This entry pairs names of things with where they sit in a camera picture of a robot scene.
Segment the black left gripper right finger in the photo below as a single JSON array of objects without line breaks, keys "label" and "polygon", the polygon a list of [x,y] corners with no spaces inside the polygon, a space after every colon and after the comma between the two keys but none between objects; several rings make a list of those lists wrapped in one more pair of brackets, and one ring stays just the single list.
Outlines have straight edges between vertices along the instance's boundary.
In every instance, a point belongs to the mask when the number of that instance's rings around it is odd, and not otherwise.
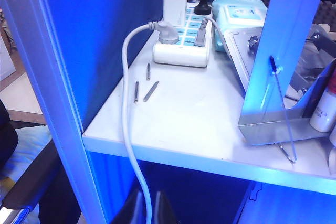
[{"label": "black left gripper right finger", "polygon": [[176,223],[176,215],[164,191],[156,193],[154,223]]}]

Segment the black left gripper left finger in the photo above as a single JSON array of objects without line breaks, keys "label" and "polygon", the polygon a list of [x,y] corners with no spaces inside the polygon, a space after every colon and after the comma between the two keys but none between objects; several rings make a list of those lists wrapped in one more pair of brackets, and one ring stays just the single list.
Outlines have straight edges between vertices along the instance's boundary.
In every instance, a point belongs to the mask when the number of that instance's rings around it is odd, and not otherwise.
[{"label": "black left gripper left finger", "polygon": [[144,199],[139,190],[134,190],[111,223],[144,223]]}]

